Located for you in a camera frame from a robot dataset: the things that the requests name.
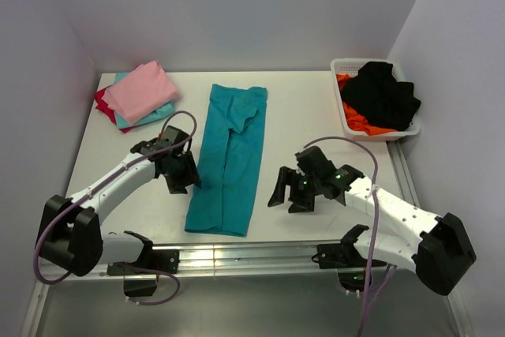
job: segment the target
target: light blue folded cloth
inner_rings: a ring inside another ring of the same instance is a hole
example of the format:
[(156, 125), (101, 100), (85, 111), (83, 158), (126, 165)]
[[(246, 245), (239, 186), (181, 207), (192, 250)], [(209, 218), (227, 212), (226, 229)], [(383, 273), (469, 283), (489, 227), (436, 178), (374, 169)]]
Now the light blue folded cloth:
[(247, 235), (260, 176), (267, 89), (214, 84), (186, 232)]
[[(117, 73), (114, 78), (114, 84), (118, 83), (121, 79), (126, 77), (129, 73)], [(163, 104), (160, 108), (152, 111), (147, 116), (144, 116), (141, 120), (136, 122), (134, 125), (130, 125), (118, 112), (114, 112), (116, 117), (116, 126), (119, 129), (129, 128), (130, 126), (139, 126), (143, 124), (148, 124), (149, 122), (157, 122), (158, 120), (168, 118), (170, 114), (175, 111), (174, 106), (171, 102)]]

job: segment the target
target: robotic arm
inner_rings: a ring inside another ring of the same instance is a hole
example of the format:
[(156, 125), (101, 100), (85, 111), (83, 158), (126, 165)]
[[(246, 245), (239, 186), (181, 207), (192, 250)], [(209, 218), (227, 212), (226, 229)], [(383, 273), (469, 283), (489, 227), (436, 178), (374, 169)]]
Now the robotic arm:
[[(185, 140), (186, 144), (168, 149)], [(187, 133), (167, 126), (158, 138), (135, 145), (117, 167), (93, 185), (69, 198), (50, 198), (37, 240), (58, 215), (71, 206), (73, 210), (50, 229), (39, 255), (77, 276), (105, 263), (129, 262), (138, 268), (155, 268), (150, 240), (129, 231), (102, 235), (100, 225), (133, 191), (160, 175), (165, 177), (170, 193), (187, 193), (188, 185), (200, 186), (190, 148)], [(87, 200), (76, 206), (83, 197)]]
[[(289, 213), (313, 212), (315, 196), (324, 195), (373, 217), (372, 191), (376, 191), (379, 222), (397, 236), (377, 234), (374, 260), (415, 272), (428, 288), (441, 295), (448, 295), (475, 262), (472, 244), (455, 215), (441, 217), (423, 211), (372, 185), (351, 166), (337, 169), (317, 146), (296, 154), (296, 158), (303, 174), (281, 167), (269, 207), (284, 202), (288, 185), (293, 202)], [(319, 245), (317, 262), (321, 268), (359, 267), (368, 255), (371, 236), (367, 226), (357, 225), (339, 244)]]

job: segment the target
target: pink folded cloth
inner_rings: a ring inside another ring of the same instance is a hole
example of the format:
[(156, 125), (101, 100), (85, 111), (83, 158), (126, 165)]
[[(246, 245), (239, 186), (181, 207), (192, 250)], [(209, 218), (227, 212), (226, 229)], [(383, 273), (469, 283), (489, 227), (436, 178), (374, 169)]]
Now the pink folded cloth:
[(117, 84), (107, 88), (102, 99), (111, 110), (133, 125), (178, 97), (179, 91), (166, 76), (163, 67), (152, 61), (138, 66)]

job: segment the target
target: folded cloth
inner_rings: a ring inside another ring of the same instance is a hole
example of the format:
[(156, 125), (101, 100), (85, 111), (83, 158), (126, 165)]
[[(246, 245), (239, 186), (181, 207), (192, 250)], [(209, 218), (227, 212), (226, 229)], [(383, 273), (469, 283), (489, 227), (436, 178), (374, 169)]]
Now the folded cloth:
[[(117, 73), (114, 79), (114, 84), (118, 83), (121, 79), (126, 77), (129, 73)], [(116, 125), (119, 129), (129, 128), (133, 126), (139, 126), (143, 124), (148, 124), (149, 122), (157, 122), (158, 120), (162, 120), (167, 118), (170, 114), (173, 114), (175, 111), (172, 103), (163, 104), (160, 108), (155, 109), (147, 116), (144, 116), (141, 120), (136, 122), (134, 125), (130, 125), (118, 112), (114, 112), (114, 116), (116, 119)]]
[[(337, 74), (337, 81), (339, 83), (340, 91), (342, 91), (347, 81), (351, 78), (352, 77), (349, 74)], [(379, 128), (378, 126), (370, 125), (365, 116), (357, 113), (356, 110), (348, 106), (346, 102), (342, 101), (342, 105), (344, 106), (344, 114), (346, 115), (347, 125), (352, 130), (365, 132), (369, 136), (375, 136), (377, 134), (389, 132), (398, 132), (396, 129)]]
[(179, 96), (175, 84), (161, 65), (152, 61), (140, 65), (105, 91), (103, 100), (133, 125), (163, 104)]
[(260, 175), (267, 89), (214, 84), (185, 231), (244, 237)]
[[(109, 119), (110, 121), (113, 123), (113, 124), (116, 124), (116, 117), (114, 115), (114, 111), (111, 110), (108, 106), (107, 103), (105, 103), (105, 101), (103, 100), (103, 95), (105, 94), (105, 90), (106, 88), (103, 88), (97, 92), (95, 92), (94, 94), (94, 98), (95, 98), (95, 101), (96, 101), (96, 109), (103, 112)], [(122, 129), (119, 129), (121, 130), (123, 133), (126, 133), (128, 132), (129, 130), (131, 130), (132, 128), (122, 128)]]
[(368, 62), (340, 92), (342, 100), (366, 117), (370, 125), (405, 130), (421, 106), (413, 96), (413, 83), (397, 82), (393, 65)]

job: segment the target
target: gray floor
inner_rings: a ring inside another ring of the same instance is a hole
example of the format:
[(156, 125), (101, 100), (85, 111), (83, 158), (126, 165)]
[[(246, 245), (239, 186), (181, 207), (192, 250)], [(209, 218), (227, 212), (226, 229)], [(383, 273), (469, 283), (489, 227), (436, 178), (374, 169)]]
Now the gray floor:
[[(163, 286), (172, 288), (167, 281)], [(360, 307), (361, 301), (338, 291), (334, 272), (183, 279), (178, 297), (155, 307), (125, 303), (118, 281), (67, 282), (51, 287), (37, 336), (355, 337)], [(401, 271), (364, 335), (457, 332), (444, 298)]]

